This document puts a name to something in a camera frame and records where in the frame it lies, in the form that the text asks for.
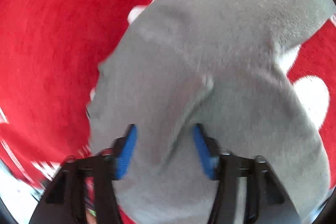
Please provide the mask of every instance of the blue gripper pad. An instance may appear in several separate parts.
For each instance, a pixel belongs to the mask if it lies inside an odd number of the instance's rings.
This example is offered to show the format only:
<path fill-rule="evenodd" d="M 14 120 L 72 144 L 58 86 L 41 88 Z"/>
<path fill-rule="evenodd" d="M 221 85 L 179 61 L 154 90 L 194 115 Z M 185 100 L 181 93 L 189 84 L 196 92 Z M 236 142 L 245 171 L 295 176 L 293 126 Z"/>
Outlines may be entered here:
<path fill-rule="evenodd" d="M 198 151 L 199 159 L 201 161 L 204 173 L 211 179 L 217 179 L 217 167 L 219 164 L 218 147 L 208 147 L 207 139 L 211 139 L 206 136 L 203 128 L 200 124 L 197 124 L 193 128 L 194 142 Z"/>
<path fill-rule="evenodd" d="M 116 155 L 116 167 L 115 167 L 115 178 L 117 180 L 122 179 L 129 167 L 131 162 L 132 153 L 137 142 L 137 127 L 132 124 L 125 137 L 119 138 L 121 142 L 124 142 L 118 155 Z"/>

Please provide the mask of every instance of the red cloth with white print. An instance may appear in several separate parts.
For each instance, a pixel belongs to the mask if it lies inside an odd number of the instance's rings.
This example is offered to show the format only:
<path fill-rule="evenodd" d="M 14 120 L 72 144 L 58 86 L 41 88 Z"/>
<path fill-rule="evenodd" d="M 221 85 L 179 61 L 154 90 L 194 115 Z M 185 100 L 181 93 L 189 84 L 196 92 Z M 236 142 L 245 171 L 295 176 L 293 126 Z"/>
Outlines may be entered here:
<path fill-rule="evenodd" d="M 133 8 L 151 1 L 0 0 L 0 107 L 7 120 L 0 124 L 0 158 L 16 177 L 39 186 L 66 156 L 90 155 L 86 105 L 98 80 L 97 66 L 119 43 L 130 12 L 144 7 Z M 316 75 L 328 87 L 329 110 L 320 134 L 332 185 L 335 51 L 336 28 L 328 21 L 302 46 L 288 74 L 293 83 Z"/>

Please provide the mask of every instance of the gray cloth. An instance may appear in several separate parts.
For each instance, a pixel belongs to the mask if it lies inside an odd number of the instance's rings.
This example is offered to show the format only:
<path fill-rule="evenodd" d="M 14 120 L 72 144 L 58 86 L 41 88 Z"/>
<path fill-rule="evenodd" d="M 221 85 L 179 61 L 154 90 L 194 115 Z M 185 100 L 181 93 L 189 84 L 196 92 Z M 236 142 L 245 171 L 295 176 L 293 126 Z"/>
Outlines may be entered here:
<path fill-rule="evenodd" d="M 200 122 L 223 148 L 265 156 L 304 218 L 329 187 L 317 129 L 276 60 L 332 15 L 332 0 L 156 0 L 100 66 L 88 108 L 93 153 L 129 123 L 138 141 L 115 182 L 137 223 L 206 223 L 216 182 L 191 135 Z"/>

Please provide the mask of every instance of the gray fabric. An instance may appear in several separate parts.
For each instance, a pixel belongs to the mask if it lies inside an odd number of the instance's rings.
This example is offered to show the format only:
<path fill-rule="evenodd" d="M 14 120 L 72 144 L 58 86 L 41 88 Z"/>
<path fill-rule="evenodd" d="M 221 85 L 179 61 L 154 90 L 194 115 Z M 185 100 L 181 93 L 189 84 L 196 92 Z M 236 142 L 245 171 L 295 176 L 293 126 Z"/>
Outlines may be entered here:
<path fill-rule="evenodd" d="M 264 155 L 302 218 L 329 187 L 328 159 L 276 60 L 332 15 L 332 0 L 156 0 L 100 66 L 91 150 L 129 123 L 137 147 L 117 198 L 137 223 L 206 223 L 216 183 L 191 136 L 201 122 L 223 148 Z"/>

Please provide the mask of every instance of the crumpled gray towel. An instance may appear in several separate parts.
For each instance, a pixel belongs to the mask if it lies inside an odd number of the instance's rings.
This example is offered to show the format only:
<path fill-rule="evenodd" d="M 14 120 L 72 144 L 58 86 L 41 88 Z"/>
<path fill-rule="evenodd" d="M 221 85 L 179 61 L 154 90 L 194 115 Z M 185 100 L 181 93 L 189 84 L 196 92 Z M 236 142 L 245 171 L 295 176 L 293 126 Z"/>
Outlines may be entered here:
<path fill-rule="evenodd" d="M 304 218 L 329 187 L 326 152 L 276 60 L 332 15 L 332 0 L 156 0 L 100 66 L 93 153 L 129 123 L 138 142 L 118 202 L 137 223 L 206 223 L 216 182 L 191 136 L 265 156 Z"/>

